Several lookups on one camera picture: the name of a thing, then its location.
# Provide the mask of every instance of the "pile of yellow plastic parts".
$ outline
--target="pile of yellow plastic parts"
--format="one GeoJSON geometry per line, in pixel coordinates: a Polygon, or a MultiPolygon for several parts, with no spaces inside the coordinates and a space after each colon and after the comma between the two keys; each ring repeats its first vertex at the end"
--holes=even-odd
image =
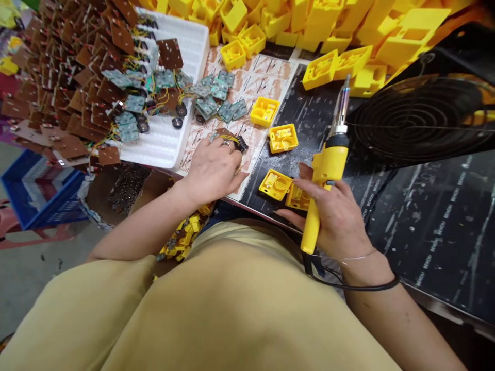
{"type": "Polygon", "coordinates": [[[133,1],[207,26],[211,46],[221,39],[228,44],[221,50],[228,71],[242,67],[267,41],[310,52],[321,44],[325,55],[309,65],[304,87],[350,74],[355,97],[373,95],[463,23],[490,22],[475,0],[133,1]]]}

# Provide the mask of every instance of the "wrist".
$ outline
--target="wrist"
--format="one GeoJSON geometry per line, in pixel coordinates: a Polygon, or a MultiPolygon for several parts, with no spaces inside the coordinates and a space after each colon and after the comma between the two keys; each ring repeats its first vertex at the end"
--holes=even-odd
{"type": "Polygon", "coordinates": [[[395,278],[387,258],[377,250],[365,258],[339,263],[345,280],[352,286],[380,286],[395,278]]]}

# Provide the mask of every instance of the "black fan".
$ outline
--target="black fan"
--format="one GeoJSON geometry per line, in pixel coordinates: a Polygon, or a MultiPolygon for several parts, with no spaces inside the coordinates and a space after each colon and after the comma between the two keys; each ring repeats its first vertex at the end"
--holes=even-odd
{"type": "Polygon", "coordinates": [[[491,143],[495,89],[470,67],[441,47],[423,55],[399,76],[415,77],[395,79],[350,117],[356,137],[393,166],[443,160],[491,143]]]}

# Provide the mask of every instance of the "black cable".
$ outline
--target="black cable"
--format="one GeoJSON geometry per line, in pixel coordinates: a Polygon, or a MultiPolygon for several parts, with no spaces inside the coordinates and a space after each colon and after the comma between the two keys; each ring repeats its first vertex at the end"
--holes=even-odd
{"type": "Polygon", "coordinates": [[[311,263],[310,258],[311,258],[311,255],[303,252],[303,264],[304,264],[304,270],[305,270],[306,274],[308,274],[315,281],[322,283],[322,284],[325,284],[327,286],[331,286],[331,287],[335,287],[335,288],[339,288],[339,289],[343,289],[343,290],[350,290],[350,291],[384,291],[384,290],[394,288],[395,286],[397,286],[401,282],[401,279],[399,278],[399,276],[396,273],[394,273],[395,277],[391,282],[386,283],[384,285],[380,285],[380,286],[359,287],[359,286],[349,286],[346,284],[339,285],[336,283],[325,282],[325,281],[322,281],[321,279],[317,278],[313,274],[313,265],[311,263]]]}

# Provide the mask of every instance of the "stack of circuit boards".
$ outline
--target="stack of circuit boards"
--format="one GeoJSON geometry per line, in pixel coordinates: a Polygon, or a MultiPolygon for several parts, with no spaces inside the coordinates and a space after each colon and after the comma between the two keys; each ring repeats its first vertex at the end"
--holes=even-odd
{"type": "Polygon", "coordinates": [[[189,88],[199,97],[196,100],[196,109],[205,121],[218,116],[229,123],[248,114],[245,100],[234,104],[227,100],[228,92],[234,85],[234,78],[234,74],[220,71],[216,78],[213,74],[209,75],[189,88]]]}

